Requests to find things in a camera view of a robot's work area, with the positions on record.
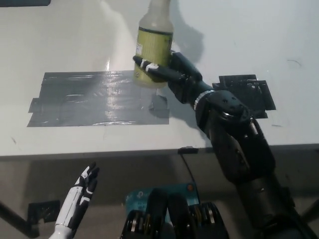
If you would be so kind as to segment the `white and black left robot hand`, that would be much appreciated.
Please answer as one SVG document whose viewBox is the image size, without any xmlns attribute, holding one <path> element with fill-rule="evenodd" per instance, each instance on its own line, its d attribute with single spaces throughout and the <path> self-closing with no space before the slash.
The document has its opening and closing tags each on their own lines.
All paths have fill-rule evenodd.
<svg viewBox="0 0 319 239">
<path fill-rule="evenodd" d="M 96 189 L 99 170 L 94 162 L 80 174 L 63 202 L 57 225 L 65 226 L 72 232 L 78 229 Z"/>
</svg>

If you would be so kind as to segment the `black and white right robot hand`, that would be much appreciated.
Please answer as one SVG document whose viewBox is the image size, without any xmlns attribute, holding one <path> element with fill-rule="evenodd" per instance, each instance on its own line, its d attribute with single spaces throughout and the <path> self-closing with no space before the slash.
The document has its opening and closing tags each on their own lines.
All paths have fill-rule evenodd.
<svg viewBox="0 0 319 239">
<path fill-rule="evenodd" d="M 195 107 L 203 96 L 214 92 L 213 88 L 202 80 L 198 69 L 180 52 L 171 53 L 168 66 L 156 64 L 141 56 L 134 56 L 133 60 L 144 73 L 166 81 L 182 104 Z"/>
</svg>

